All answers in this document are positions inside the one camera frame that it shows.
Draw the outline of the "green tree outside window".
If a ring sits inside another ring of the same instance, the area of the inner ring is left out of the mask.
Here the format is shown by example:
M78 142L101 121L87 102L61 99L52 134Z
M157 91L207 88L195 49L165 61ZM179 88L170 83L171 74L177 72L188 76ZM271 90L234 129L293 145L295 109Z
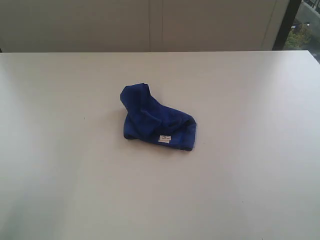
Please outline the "green tree outside window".
M284 44L285 50L303 50L312 38L308 24L298 24L292 28Z

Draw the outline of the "blue cloth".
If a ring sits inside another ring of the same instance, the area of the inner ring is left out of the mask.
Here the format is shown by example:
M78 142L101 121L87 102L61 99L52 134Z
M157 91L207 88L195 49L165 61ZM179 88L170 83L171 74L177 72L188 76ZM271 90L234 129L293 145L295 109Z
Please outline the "blue cloth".
M127 140L192 151L196 140L197 123L182 111L160 104L146 83L127 85L120 94L127 110L123 136ZM159 142L160 136L171 136L169 143Z

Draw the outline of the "black window frame post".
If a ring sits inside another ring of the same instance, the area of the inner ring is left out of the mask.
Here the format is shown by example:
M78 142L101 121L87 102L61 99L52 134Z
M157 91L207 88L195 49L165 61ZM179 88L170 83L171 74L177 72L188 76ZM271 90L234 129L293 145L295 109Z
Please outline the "black window frame post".
M286 11L272 47L273 51L283 50L301 2L301 0L290 0L288 2L288 6L286 7Z

